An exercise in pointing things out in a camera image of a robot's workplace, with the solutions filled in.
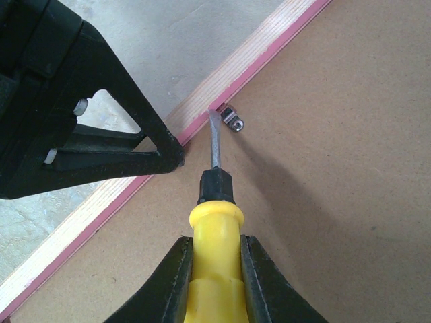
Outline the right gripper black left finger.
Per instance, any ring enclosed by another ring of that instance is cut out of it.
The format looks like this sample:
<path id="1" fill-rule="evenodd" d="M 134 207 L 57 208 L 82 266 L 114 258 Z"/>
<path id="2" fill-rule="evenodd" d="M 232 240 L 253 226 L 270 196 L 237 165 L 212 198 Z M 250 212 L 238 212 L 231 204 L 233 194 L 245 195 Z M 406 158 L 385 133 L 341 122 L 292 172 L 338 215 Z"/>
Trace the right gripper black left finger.
<path id="1" fill-rule="evenodd" d="M 193 239 L 174 243 L 149 279 L 107 322 L 183 322 L 193 263 Z"/>

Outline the metal frame retaining clip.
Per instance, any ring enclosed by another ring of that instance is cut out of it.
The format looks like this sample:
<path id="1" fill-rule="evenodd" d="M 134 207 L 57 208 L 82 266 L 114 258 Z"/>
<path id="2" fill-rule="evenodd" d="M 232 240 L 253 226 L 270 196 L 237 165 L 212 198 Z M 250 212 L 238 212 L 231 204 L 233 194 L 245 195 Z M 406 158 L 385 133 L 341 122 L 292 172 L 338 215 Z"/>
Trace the metal frame retaining clip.
<path id="1" fill-rule="evenodd" d="M 236 113 L 235 109 L 229 105 L 224 104 L 220 110 L 220 116 L 224 124 L 234 132 L 239 132 L 244 128 L 244 122 Z"/>

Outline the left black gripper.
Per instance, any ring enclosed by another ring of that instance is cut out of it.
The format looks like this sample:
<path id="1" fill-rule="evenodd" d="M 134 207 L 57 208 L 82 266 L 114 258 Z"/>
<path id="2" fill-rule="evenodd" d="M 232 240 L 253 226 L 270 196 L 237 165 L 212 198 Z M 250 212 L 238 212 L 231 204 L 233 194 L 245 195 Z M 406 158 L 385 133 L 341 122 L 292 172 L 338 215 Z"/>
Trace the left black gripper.
<path id="1" fill-rule="evenodd" d="M 41 192 L 57 153 L 55 75 L 82 25 L 60 1 L 1 2 L 1 198 Z"/>

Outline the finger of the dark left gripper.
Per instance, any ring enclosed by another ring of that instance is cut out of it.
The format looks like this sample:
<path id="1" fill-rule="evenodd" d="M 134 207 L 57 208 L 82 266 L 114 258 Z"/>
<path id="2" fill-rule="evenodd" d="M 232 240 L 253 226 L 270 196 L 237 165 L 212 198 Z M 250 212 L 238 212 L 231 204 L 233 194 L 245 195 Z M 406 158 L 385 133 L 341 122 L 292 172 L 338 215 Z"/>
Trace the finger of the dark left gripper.
<path id="1" fill-rule="evenodd" d="M 40 191 L 112 178 L 172 172 L 184 150 L 167 129 L 102 35 L 84 22 L 56 75 L 49 96 L 53 140 L 42 169 Z M 78 124 L 94 94 L 107 91 L 139 127 L 138 133 Z"/>

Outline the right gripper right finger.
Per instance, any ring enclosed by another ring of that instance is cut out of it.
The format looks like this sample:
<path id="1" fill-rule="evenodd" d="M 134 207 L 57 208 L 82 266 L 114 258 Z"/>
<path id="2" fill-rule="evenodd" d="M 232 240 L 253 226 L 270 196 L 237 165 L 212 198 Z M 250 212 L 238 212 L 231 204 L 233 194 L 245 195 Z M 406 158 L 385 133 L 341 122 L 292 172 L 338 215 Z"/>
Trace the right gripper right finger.
<path id="1" fill-rule="evenodd" d="M 286 280 L 255 236 L 241 235 L 242 278 L 250 322 L 326 322 Z"/>

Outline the pink picture frame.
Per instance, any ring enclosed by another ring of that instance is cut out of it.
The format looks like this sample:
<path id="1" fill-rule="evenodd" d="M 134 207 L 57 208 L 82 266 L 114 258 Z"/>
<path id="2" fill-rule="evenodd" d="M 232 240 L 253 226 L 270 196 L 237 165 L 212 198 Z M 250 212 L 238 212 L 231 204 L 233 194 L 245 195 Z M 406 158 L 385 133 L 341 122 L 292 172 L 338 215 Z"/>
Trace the pink picture frame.
<path id="1" fill-rule="evenodd" d="M 256 236 L 330 322 L 430 321 L 430 2 L 333 1 L 232 99 L 223 166 Z M 191 234 L 210 134 L 12 322 L 102 322 Z"/>

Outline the yellow handled screwdriver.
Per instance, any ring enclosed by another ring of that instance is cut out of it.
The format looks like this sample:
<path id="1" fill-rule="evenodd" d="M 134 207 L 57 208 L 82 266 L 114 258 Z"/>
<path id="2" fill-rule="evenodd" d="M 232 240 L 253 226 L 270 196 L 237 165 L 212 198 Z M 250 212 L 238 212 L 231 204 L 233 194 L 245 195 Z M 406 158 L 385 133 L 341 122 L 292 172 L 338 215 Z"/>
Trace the yellow handled screwdriver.
<path id="1" fill-rule="evenodd" d="M 222 169 L 221 123 L 220 114 L 210 111 L 211 167 L 201 175 L 189 215 L 193 264 L 185 322 L 248 322 L 240 253 L 244 215 L 234 202 L 232 177 Z"/>

